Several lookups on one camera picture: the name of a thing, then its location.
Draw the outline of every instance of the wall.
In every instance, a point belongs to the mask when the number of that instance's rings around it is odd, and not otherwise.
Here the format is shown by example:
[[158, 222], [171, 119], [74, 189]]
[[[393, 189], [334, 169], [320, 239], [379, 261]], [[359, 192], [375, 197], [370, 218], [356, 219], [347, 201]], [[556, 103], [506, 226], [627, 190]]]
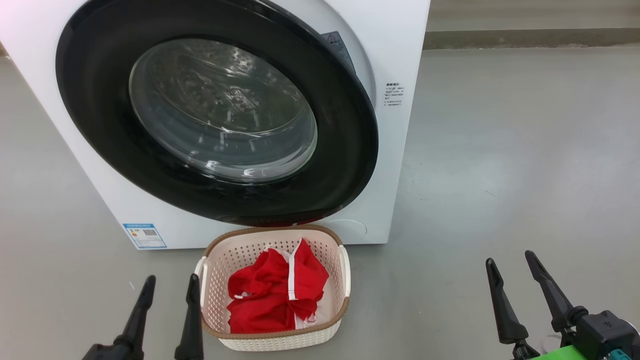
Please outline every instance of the wall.
[[640, 0], [431, 0], [428, 31], [640, 27]]

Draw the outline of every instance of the brown basket rim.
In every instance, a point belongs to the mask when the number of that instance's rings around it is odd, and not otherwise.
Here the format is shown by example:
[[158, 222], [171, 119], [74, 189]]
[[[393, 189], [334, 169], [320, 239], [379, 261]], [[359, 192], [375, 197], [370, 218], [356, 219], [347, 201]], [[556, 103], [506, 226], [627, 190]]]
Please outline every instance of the brown basket rim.
[[[327, 229], [326, 227], [323, 227], [320, 225], [297, 225], [294, 227], [269, 227], [269, 228], [256, 227], [256, 228], [250, 228], [250, 229], [230, 231], [228, 233], [220, 235], [204, 250], [204, 256], [208, 258], [209, 254], [211, 253], [211, 250], [213, 250], [213, 248], [217, 244], [219, 244], [222, 240], [231, 238], [233, 236], [252, 234], [252, 233], [266, 233], [268, 231], [282, 231], [282, 230], [322, 231], [323, 233], [326, 233], [327, 235], [331, 236], [333, 240], [336, 242], [336, 244], [338, 244], [338, 246], [342, 245], [342, 241], [340, 240], [340, 237], [338, 237], [338, 235], [335, 232], [333, 232], [331, 229]], [[348, 306], [349, 306], [349, 297], [344, 297], [344, 300], [342, 301], [342, 307], [340, 308], [338, 313], [326, 323], [307, 327], [306, 329], [278, 331], [278, 332], [262, 332], [259, 334], [225, 334], [224, 332], [215, 331], [214, 329], [212, 329], [207, 323], [207, 321], [205, 320], [204, 315], [202, 314], [202, 311], [200, 311], [200, 319], [202, 321], [202, 327], [209, 334], [211, 334], [212, 336], [215, 336], [218, 339], [226, 339], [226, 340], [227, 339], [228, 340], [273, 339], [273, 338], [284, 338], [286, 336], [308, 334], [310, 332], [316, 332], [316, 331], [328, 329], [331, 326], [334, 326], [338, 321], [340, 321], [344, 313], [347, 311]]]

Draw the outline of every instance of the washing machine door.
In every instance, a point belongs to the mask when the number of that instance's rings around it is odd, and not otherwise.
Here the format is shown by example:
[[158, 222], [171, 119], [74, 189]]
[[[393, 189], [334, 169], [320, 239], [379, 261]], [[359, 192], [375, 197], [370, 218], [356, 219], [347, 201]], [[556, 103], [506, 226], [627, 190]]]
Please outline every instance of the washing machine door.
[[268, 1], [89, 1], [63, 30], [56, 72], [105, 161], [203, 217], [311, 222], [349, 204], [375, 166], [358, 78]]

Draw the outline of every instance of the round glass door window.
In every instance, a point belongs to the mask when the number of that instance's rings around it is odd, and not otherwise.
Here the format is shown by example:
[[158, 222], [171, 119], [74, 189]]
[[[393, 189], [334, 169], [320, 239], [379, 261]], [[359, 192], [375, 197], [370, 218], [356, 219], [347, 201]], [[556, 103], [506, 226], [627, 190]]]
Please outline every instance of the round glass door window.
[[276, 181], [316, 148], [316, 120], [298, 88], [232, 45], [196, 38], [156, 45], [134, 65], [129, 94], [151, 136], [207, 176]]

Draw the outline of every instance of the floor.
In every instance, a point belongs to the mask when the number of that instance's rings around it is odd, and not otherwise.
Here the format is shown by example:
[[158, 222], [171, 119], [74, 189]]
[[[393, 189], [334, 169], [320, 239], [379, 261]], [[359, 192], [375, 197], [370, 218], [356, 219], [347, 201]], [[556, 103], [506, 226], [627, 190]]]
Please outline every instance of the floor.
[[[639, 59], [634, 47], [425, 52], [390, 242], [349, 247], [336, 337], [243, 354], [205, 335], [206, 358], [510, 358], [490, 256], [529, 342], [553, 348], [526, 249], [575, 305], [640, 323]], [[171, 358], [201, 252], [134, 250], [5, 59], [0, 83], [0, 358], [80, 359], [111, 343], [148, 274], [145, 353]]]

